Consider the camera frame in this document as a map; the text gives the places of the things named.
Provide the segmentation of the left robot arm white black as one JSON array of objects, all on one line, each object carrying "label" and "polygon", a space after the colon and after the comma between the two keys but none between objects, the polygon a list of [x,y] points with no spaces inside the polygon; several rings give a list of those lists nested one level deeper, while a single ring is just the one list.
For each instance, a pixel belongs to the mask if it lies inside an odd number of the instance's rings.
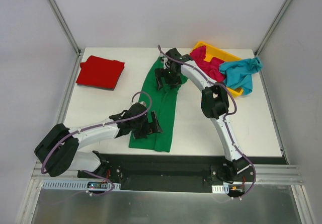
[{"label": "left robot arm white black", "polygon": [[162,131],[156,112],[148,112],[143,102],[134,103],[128,110],[94,125],[68,128],[63,123],[57,124],[37,145],[34,153],[42,163],[41,173],[50,177],[75,170],[95,178],[105,178],[107,160],[96,150],[85,153],[80,151],[81,148],[130,133],[135,139],[143,139]]}]

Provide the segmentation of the green t shirt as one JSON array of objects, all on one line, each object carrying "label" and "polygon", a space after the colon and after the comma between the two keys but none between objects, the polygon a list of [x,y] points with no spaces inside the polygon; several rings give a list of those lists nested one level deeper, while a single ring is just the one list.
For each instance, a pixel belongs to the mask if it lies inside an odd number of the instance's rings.
[{"label": "green t shirt", "polygon": [[158,58],[147,73],[141,90],[151,96],[150,111],[155,111],[163,133],[154,133],[141,139],[135,139],[132,135],[129,141],[130,148],[167,153],[171,150],[177,95],[180,87],[171,89],[169,86],[164,86],[159,91],[157,90],[154,70],[162,67],[163,64]]}]

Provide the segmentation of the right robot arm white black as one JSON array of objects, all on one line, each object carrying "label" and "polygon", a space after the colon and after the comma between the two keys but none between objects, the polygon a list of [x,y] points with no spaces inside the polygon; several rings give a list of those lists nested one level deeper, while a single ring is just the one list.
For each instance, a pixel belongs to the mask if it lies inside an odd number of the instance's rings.
[{"label": "right robot arm white black", "polygon": [[211,120],[221,140],[226,164],[216,171],[219,180],[226,183],[238,181],[251,165],[239,147],[229,116],[236,113],[236,102],[223,83],[218,83],[209,77],[188,54],[181,55],[176,48],[164,53],[160,46],[161,68],[154,70],[156,89],[159,91],[165,85],[174,89],[188,78],[201,92],[201,110],[204,116]]}]

